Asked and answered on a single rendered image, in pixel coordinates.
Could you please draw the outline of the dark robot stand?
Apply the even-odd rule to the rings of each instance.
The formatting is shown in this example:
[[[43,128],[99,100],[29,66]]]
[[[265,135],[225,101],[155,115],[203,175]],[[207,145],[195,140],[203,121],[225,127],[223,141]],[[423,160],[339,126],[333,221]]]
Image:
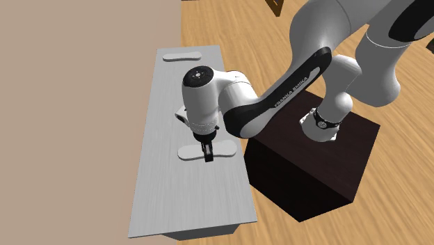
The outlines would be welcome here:
[[[302,222],[354,201],[380,125],[349,113],[335,141],[306,137],[299,120],[321,97],[303,91],[249,139],[250,184]]]

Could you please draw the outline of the grey table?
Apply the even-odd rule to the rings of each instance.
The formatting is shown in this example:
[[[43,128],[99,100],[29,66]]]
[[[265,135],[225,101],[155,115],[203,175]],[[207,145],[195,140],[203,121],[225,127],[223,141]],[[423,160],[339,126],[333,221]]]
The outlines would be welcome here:
[[[164,54],[200,52],[199,61],[165,62]],[[232,234],[257,221],[241,148],[233,157],[183,161],[179,148],[196,145],[175,112],[182,79],[195,66],[224,69],[218,45],[158,49],[147,108],[128,236],[176,240]]]

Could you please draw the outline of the white flat oblong object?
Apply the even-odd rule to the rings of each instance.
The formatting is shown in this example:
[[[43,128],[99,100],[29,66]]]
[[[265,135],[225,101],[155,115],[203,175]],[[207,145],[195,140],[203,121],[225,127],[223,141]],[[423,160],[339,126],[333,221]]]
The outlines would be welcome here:
[[[177,156],[184,161],[204,159],[206,162],[211,162],[217,157],[233,157],[236,151],[235,142],[224,140],[211,145],[185,145],[178,149]]]
[[[200,52],[184,52],[184,53],[173,53],[164,54],[162,59],[165,62],[175,62],[175,61],[199,61],[202,58]]]

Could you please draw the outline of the brown wooden furniture piece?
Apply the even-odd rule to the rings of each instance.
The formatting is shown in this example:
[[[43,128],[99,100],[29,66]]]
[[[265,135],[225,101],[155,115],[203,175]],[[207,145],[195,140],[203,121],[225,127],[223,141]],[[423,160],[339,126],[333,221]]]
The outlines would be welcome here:
[[[265,0],[269,8],[276,17],[279,17],[282,12],[284,0]]]

